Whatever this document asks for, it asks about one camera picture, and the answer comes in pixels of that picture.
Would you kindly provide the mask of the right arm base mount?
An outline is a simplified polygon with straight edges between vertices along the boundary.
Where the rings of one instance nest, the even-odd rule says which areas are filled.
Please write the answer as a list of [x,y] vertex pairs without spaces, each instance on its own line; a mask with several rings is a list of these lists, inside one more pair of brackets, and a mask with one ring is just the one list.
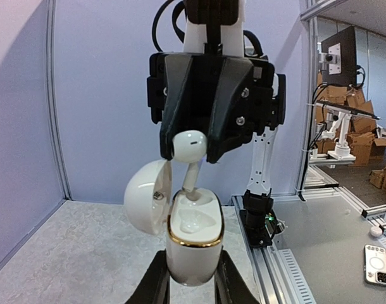
[[239,211],[246,239],[251,248],[265,248],[273,244],[273,238],[284,231],[284,224],[273,210],[271,194],[254,194],[246,190],[243,209]]

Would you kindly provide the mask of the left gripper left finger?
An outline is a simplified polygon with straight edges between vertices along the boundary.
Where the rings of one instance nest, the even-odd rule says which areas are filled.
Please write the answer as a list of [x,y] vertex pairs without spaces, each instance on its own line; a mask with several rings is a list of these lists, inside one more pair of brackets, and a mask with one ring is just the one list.
[[126,304],[169,304],[170,272],[166,251],[158,251]]

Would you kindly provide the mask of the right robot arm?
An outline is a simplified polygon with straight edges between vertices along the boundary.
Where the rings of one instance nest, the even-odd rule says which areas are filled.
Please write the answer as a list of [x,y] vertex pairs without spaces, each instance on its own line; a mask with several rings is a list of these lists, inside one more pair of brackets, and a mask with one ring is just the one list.
[[252,143],[252,169],[240,213],[250,235],[266,232],[273,206],[271,155],[285,119],[285,88],[285,76],[263,54],[154,53],[149,59],[148,105],[152,121],[161,126],[162,158],[175,159],[175,138],[189,130],[205,135],[208,163]]

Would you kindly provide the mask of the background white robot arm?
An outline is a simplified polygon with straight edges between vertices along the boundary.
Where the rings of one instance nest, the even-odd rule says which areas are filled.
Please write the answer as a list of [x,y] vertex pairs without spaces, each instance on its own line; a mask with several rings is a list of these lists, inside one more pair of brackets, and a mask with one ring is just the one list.
[[[316,162],[317,160],[334,159],[344,164],[354,163],[356,157],[351,154],[351,148],[347,142],[347,133],[351,118],[361,117],[369,120],[380,120],[380,117],[365,110],[331,103],[324,99],[315,101],[313,106],[315,110],[317,110],[317,107],[321,109],[324,121],[322,123],[316,123],[316,134],[308,146],[308,151],[310,152],[309,160]],[[325,154],[318,153],[316,142],[319,139],[334,140],[334,149],[328,150]]]

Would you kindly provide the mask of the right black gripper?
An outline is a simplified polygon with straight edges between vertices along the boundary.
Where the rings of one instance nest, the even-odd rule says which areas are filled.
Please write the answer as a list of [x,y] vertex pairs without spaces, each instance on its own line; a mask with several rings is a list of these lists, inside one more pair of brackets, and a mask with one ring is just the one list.
[[173,138],[186,130],[206,135],[207,162],[249,143],[271,122],[275,67],[260,58],[155,53],[149,59],[147,99],[160,124],[160,152],[173,158]]

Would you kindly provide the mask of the white stem earbud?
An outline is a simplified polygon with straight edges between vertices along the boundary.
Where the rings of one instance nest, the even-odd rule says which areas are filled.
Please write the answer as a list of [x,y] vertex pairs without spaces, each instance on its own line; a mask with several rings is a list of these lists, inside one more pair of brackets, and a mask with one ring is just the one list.
[[198,130],[186,130],[173,138],[173,159],[188,164],[182,184],[184,195],[188,200],[197,201],[196,182],[202,159],[207,151],[207,137]]

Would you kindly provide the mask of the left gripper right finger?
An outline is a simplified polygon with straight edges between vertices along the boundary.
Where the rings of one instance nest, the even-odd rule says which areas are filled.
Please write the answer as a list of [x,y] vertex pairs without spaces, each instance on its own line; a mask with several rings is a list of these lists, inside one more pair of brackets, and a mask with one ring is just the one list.
[[221,251],[214,278],[215,303],[259,304],[226,250]]

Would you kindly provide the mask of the white charging case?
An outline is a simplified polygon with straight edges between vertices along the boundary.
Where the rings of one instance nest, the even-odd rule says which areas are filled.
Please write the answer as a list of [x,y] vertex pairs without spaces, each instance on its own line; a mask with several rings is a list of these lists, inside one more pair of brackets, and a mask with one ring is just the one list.
[[224,219],[220,200],[209,189],[196,187],[201,162],[190,163],[182,188],[172,188],[171,162],[144,165],[128,182],[124,212],[146,234],[166,230],[166,266],[174,281],[200,286],[216,271],[223,248]]

